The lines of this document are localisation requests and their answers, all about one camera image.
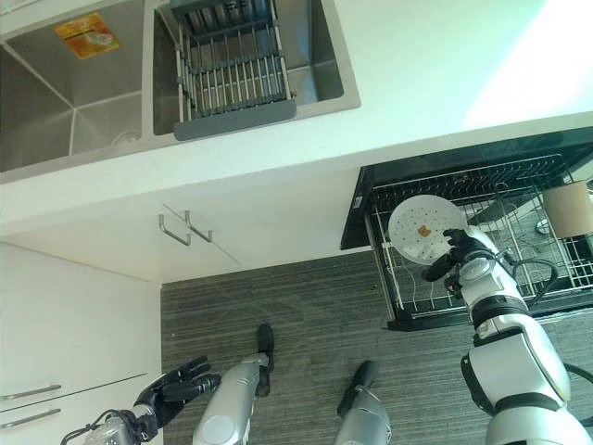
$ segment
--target perforated plate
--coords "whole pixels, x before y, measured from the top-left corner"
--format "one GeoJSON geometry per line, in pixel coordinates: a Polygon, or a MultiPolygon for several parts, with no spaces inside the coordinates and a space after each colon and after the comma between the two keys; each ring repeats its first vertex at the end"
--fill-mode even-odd
{"type": "Polygon", "coordinates": [[[388,232],[401,256],[430,265],[451,248],[443,232],[467,226],[463,212],[455,204],[434,195],[418,195],[393,210],[388,232]]]}

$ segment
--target metal handle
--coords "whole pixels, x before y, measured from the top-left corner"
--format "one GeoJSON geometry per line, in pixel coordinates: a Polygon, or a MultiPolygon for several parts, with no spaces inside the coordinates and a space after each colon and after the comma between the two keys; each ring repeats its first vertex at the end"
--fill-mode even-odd
{"type": "Polygon", "coordinates": [[[165,227],[165,215],[163,215],[162,213],[158,215],[158,228],[161,230],[163,234],[168,235],[173,239],[176,239],[177,241],[186,246],[190,246],[192,244],[191,234],[185,235],[185,239],[183,239],[180,236],[174,234],[171,230],[167,229],[167,227],[165,227]]]}
{"type": "Polygon", "coordinates": [[[34,396],[35,394],[41,394],[42,392],[55,391],[56,389],[62,388],[61,385],[50,385],[47,388],[34,389],[33,391],[18,392],[16,394],[8,394],[6,396],[0,396],[0,401],[12,401],[13,399],[20,399],[21,397],[34,396]]]}
{"type": "Polygon", "coordinates": [[[185,225],[187,225],[187,228],[189,230],[191,230],[192,232],[194,232],[196,235],[198,235],[200,238],[202,238],[204,241],[206,241],[207,243],[211,243],[212,242],[212,231],[208,230],[208,236],[204,235],[202,232],[200,232],[199,230],[197,230],[193,225],[192,222],[190,221],[190,213],[189,210],[185,210],[183,212],[184,215],[184,219],[185,219],[185,225]]]}
{"type": "Polygon", "coordinates": [[[7,424],[0,425],[0,429],[7,429],[7,428],[12,428],[13,426],[27,424],[29,422],[32,422],[33,420],[43,419],[44,417],[47,417],[48,415],[57,414],[60,411],[62,411],[62,410],[60,410],[59,408],[56,408],[54,410],[49,410],[45,413],[32,415],[31,417],[25,417],[24,419],[15,420],[14,422],[8,422],[7,424]]]}

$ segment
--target double sink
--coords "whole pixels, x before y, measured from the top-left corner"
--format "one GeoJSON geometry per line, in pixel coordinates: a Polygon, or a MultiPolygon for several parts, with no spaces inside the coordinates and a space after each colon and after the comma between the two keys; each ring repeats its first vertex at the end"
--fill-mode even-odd
{"type": "MultiPolygon", "coordinates": [[[[291,119],[359,106],[333,0],[274,5],[296,102],[291,119]]],[[[169,2],[129,0],[3,36],[0,180],[179,143],[173,131],[180,121],[176,26],[169,2]],[[56,27],[95,12],[119,47],[78,58],[56,27]]]]}

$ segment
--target metal rack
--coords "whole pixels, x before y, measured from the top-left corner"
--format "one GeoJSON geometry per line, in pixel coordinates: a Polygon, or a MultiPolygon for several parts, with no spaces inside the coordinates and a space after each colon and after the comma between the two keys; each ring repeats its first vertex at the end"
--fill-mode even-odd
{"type": "Polygon", "coordinates": [[[178,139],[295,116],[271,0],[171,2],[180,122],[178,139]]]}
{"type": "MultiPolygon", "coordinates": [[[[543,310],[566,306],[567,297],[593,288],[593,252],[588,237],[560,239],[548,224],[541,192],[573,180],[562,156],[553,155],[438,174],[372,190],[367,230],[382,273],[393,329],[418,329],[467,322],[462,299],[439,283],[420,277],[423,266],[412,263],[391,246],[387,225],[393,209],[408,197],[437,195],[465,213],[468,223],[490,236],[517,260],[533,257],[557,265],[560,280],[548,293],[543,310]]],[[[526,264],[517,273],[522,295],[532,298],[549,278],[543,266],[526,264]]],[[[590,294],[578,299],[593,303],[590,294]]]]}

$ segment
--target floor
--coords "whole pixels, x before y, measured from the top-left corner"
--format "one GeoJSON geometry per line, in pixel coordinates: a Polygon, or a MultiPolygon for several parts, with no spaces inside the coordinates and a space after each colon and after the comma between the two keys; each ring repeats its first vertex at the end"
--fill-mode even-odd
{"type": "MultiPolygon", "coordinates": [[[[381,366],[373,390],[390,415],[393,444],[484,443],[488,417],[473,405],[459,368],[472,328],[384,330],[370,252],[167,284],[161,313],[163,370],[207,354],[223,373],[254,351],[260,323],[274,328],[271,395],[256,401],[252,444],[331,444],[336,405],[366,359],[381,366]]],[[[545,328],[565,361],[593,370],[593,311],[545,328]]],[[[577,378],[573,394],[573,412],[591,415],[593,387],[577,378]]],[[[166,445],[192,443],[207,401],[195,400],[165,428],[166,445]]]]}

